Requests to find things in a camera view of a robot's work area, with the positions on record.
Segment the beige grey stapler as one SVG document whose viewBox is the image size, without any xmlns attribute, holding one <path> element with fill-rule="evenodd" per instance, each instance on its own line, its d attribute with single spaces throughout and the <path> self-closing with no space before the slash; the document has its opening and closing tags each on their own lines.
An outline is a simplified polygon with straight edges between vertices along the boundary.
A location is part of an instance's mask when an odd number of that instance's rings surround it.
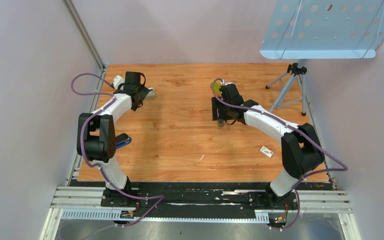
<svg viewBox="0 0 384 240">
<path fill-rule="evenodd" d="M 150 87 L 148 90 L 149 90 L 149 92 L 147 93 L 147 95 L 145 97 L 146 99 L 154 99 L 157 97 L 155 89 L 153 87 Z"/>
</svg>

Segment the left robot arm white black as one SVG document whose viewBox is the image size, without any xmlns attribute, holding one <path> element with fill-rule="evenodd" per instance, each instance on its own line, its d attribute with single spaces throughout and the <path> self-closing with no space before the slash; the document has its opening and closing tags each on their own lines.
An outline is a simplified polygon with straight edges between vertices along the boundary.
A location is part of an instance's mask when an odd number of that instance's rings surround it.
<svg viewBox="0 0 384 240">
<path fill-rule="evenodd" d="M 116 76 L 109 84 L 113 93 L 103 92 L 110 99 L 91 113 L 81 113 L 78 118 L 77 153 L 90 168 L 102 174 L 106 188 L 114 193 L 120 206 L 129 206 L 135 196 L 130 180 L 117 161 L 116 121 L 128 110 L 136 111 L 150 92 L 142 72 L 127 71 L 125 77 Z"/>
</svg>

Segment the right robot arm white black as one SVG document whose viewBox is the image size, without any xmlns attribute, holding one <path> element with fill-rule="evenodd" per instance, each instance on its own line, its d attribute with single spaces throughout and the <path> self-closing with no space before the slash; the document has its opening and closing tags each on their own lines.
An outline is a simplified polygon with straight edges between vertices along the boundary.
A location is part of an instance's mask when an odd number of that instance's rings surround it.
<svg viewBox="0 0 384 240">
<path fill-rule="evenodd" d="M 285 203 L 285 195 L 325 161 L 314 127 L 309 123 L 284 120 L 256 101 L 244 100 L 234 83 L 225 84 L 218 78 L 211 83 L 210 89 L 213 120 L 254 127 L 280 144 L 282 169 L 265 195 L 266 204 L 278 209 Z"/>
</svg>

